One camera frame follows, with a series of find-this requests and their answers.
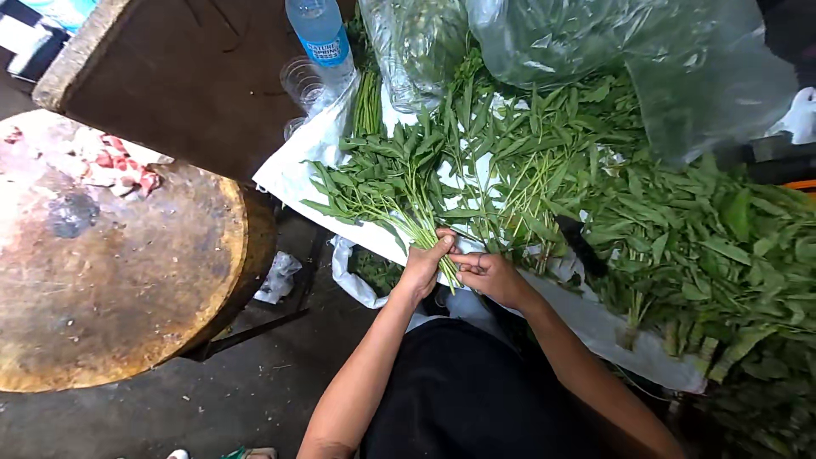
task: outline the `vegetable bundle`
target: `vegetable bundle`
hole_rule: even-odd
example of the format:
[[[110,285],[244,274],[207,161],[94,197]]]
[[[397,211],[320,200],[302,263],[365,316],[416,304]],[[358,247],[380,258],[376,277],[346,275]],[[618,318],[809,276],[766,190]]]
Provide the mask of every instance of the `vegetable bundle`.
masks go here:
[[[427,111],[419,121],[418,126],[397,125],[391,140],[367,136],[341,142],[340,148],[351,152],[352,159],[335,171],[310,162],[322,179],[312,183],[328,197],[329,205],[307,199],[303,203],[350,225],[373,222],[391,233],[406,253],[397,229],[417,247],[433,247],[443,196],[437,169],[444,144]],[[439,269],[451,291],[461,287],[448,256],[439,262]]]

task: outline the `wooden chopping block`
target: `wooden chopping block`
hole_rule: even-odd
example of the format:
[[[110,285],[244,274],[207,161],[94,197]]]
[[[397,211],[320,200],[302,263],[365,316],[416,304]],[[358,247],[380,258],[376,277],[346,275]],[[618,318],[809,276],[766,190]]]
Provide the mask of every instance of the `wooden chopping block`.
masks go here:
[[[126,200],[48,164],[77,123],[38,110],[10,125],[40,145],[0,140],[0,390],[134,376],[215,336],[260,287],[277,236],[263,195],[174,163]]]

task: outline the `plastic cup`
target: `plastic cup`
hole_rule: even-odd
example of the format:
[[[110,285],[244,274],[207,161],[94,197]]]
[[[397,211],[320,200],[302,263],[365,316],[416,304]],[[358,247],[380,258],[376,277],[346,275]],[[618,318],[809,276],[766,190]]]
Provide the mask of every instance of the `plastic cup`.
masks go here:
[[[283,141],[289,140],[292,137],[292,134],[298,130],[298,127],[301,127],[306,123],[306,118],[292,118],[289,120],[288,123],[283,127]]]
[[[317,72],[317,64],[307,56],[297,56],[283,65],[281,86],[309,116],[322,109],[326,84]]]

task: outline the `sandal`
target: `sandal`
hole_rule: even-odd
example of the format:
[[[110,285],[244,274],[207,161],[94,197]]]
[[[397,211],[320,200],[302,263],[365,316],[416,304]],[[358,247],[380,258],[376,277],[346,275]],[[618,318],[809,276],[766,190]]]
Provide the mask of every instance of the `sandal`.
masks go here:
[[[277,459],[275,448],[241,448],[233,451],[221,459]]]

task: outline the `plastic wrapper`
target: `plastic wrapper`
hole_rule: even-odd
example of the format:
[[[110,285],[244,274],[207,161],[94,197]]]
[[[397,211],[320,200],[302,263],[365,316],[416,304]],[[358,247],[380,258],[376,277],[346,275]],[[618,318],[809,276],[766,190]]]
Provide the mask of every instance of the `plastic wrapper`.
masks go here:
[[[682,164],[761,136],[796,94],[754,0],[465,0],[488,70],[555,88],[625,63],[656,153]]]
[[[362,19],[395,109],[433,109],[467,52],[460,0],[360,0]]]
[[[260,290],[253,296],[256,300],[266,301],[276,305],[281,298],[289,295],[292,288],[295,286],[295,281],[292,276],[300,271],[303,265],[300,264],[297,258],[289,255],[286,252],[275,254],[275,260],[272,262],[272,268],[269,269],[269,274],[261,285]]]

